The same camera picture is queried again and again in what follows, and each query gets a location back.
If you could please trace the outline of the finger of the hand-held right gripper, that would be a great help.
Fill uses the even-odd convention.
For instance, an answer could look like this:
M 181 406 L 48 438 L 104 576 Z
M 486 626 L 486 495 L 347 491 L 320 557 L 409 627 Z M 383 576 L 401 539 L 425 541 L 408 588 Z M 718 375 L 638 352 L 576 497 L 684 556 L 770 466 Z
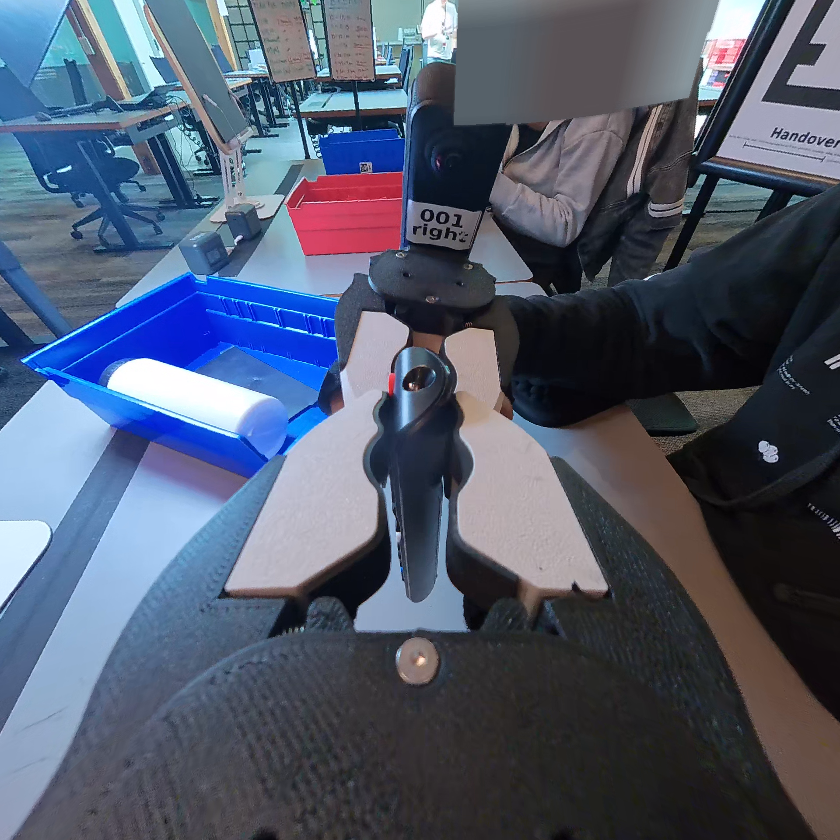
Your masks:
M 349 358 L 340 372 L 342 406 L 368 392 L 391 394 L 395 358 L 410 342 L 410 329 L 392 315 L 364 311 L 353 337 Z
M 494 332 L 472 327 L 447 336 L 445 358 L 455 372 L 456 395 L 471 395 L 501 413 L 506 397 L 501 389 Z

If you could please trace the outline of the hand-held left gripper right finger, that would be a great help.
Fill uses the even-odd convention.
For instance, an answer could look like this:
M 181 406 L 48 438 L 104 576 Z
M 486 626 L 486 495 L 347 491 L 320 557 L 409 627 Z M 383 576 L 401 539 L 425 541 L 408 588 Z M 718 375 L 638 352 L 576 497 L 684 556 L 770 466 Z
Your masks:
M 483 613 L 513 599 L 531 620 L 547 600 L 602 599 L 608 584 L 551 457 L 477 397 L 455 399 L 450 580 Z

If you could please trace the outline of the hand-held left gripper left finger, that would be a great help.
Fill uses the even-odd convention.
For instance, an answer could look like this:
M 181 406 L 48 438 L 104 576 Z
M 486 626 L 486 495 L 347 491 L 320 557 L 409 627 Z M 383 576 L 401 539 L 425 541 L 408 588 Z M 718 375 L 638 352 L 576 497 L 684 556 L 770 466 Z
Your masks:
M 301 629 L 321 597 L 338 600 L 354 620 L 387 581 L 386 404 L 382 390 L 352 399 L 282 460 L 224 587 L 234 599 L 283 601 L 272 634 Z

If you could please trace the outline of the black remote control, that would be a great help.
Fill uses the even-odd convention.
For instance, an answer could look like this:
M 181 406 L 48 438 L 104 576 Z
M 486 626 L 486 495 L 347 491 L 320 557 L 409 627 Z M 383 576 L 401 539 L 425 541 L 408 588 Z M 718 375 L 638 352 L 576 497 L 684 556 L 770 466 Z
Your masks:
M 426 599 L 437 579 L 442 504 L 451 483 L 457 375 L 441 353 L 409 346 L 395 357 L 393 388 L 374 408 L 371 476 L 390 482 L 397 558 L 406 595 Z

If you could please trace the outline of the dark plate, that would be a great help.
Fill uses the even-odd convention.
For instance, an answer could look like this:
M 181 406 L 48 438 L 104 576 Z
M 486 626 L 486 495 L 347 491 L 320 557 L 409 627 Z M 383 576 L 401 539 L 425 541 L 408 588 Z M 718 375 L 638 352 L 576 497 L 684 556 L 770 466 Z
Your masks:
M 197 366 L 195 372 L 272 396 L 283 403 L 289 417 L 315 406 L 319 398 L 317 390 L 239 348 L 225 349 L 215 358 Z

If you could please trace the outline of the white bottle black cap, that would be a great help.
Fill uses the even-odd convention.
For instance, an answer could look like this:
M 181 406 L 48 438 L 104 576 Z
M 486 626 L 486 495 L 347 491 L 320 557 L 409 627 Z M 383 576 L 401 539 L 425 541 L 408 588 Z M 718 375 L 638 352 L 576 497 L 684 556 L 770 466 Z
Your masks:
M 101 384 L 142 403 L 245 438 L 265 457 L 287 439 L 288 412 L 273 395 L 153 359 L 111 364 Z

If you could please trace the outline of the blue plastic bin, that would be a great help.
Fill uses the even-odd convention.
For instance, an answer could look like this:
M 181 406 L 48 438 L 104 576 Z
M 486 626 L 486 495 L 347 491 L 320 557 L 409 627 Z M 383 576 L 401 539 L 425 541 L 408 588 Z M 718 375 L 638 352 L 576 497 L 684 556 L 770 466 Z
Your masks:
M 149 358 L 198 371 L 231 349 L 319 392 L 338 358 L 338 301 L 241 280 L 192 273 L 25 356 L 22 363 L 112 427 L 250 478 L 269 459 L 244 436 L 194 422 L 102 382 L 110 366 Z
M 326 175 L 402 172 L 405 141 L 397 129 L 335 132 L 318 137 Z

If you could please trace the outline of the person's right forearm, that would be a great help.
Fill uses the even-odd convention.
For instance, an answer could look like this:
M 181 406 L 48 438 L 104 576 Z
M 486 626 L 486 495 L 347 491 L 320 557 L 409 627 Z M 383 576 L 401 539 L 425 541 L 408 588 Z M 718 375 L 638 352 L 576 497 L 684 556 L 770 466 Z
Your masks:
M 556 297 L 509 297 L 511 381 L 550 389 L 557 427 L 628 400 L 761 384 L 838 318 L 839 187 L 681 266 Z

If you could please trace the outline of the red plastic tray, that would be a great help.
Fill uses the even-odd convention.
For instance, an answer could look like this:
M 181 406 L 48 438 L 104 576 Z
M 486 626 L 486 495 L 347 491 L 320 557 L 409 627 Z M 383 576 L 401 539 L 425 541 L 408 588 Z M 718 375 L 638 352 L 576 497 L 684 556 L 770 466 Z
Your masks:
M 401 246 L 401 172 L 303 179 L 285 205 L 305 256 L 379 254 Z

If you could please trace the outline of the dark green chair seat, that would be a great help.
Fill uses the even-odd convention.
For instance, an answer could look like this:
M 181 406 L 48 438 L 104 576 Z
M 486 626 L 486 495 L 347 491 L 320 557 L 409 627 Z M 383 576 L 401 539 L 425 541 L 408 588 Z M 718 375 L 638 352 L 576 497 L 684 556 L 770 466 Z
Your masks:
M 650 437 L 679 437 L 695 433 L 698 423 L 674 394 L 628 400 L 627 407 Z

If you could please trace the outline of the person's upper body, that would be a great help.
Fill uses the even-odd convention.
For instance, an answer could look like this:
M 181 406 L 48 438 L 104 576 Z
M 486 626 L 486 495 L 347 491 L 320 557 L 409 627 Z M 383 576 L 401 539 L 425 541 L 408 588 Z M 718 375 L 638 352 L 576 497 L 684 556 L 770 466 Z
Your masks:
M 592 117 L 520 123 L 490 210 L 532 281 L 576 292 L 610 265 L 609 287 L 651 275 L 683 213 L 697 94 Z

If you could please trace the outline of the white flip chart board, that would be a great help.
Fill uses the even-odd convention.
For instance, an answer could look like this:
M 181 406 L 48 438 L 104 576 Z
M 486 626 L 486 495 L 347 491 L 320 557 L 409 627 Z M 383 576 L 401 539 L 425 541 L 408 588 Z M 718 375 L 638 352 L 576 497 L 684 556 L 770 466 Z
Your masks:
M 374 81 L 375 42 L 370 1 L 323 1 L 329 76 L 335 81 Z
M 316 78 L 300 1 L 249 1 L 269 76 L 275 83 Z

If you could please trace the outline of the black panel on white stand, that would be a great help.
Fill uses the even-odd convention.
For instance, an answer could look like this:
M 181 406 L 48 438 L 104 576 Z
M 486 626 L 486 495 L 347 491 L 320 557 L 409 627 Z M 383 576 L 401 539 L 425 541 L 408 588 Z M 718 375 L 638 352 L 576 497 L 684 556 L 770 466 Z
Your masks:
M 273 218 L 284 196 L 246 194 L 243 150 L 254 128 L 186 3 L 147 1 L 143 13 L 219 154 L 224 200 L 211 214 L 211 223 L 226 223 L 240 204 L 252 205 L 260 221 Z
M 44 521 L 1 521 L 1 611 L 47 550 L 52 534 Z

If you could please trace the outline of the black office chair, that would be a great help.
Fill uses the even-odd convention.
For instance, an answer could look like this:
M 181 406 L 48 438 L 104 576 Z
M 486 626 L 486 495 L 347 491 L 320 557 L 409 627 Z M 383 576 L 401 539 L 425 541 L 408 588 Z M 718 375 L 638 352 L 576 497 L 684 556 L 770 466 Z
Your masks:
M 15 132 L 16 141 L 24 150 L 38 183 L 52 194 L 67 194 L 73 203 L 82 206 L 81 198 L 93 196 L 99 202 L 96 210 L 76 221 L 70 236 L 82 240 L 81 228 L 99 222 L 98 252 L 162 249 L 164 244 L 128 242 L 120 228 L 133 234 L 130 219 L 147 224 L 158 236 L 163 234 L 160 222 L 165 216 L 156 206 L 131 203 L 122 185 L 146 188 L 138 180 L 141 165 L 134 159 L 122 157 L 109 139 L 71 132 Z M 119 232 L 121 244 L 107 239 L 109 229 Z

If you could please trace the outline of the black framed marker sign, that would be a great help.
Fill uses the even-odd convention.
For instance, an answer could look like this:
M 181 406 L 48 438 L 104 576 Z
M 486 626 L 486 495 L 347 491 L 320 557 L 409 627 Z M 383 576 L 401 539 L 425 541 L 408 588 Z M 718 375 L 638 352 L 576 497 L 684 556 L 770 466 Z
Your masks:
M 720 181 L 771 191 L 761 221 L 839 180 L 839 2 L 766 2 L 696 141 L 702 178 L 665 267 L 675 268 Z

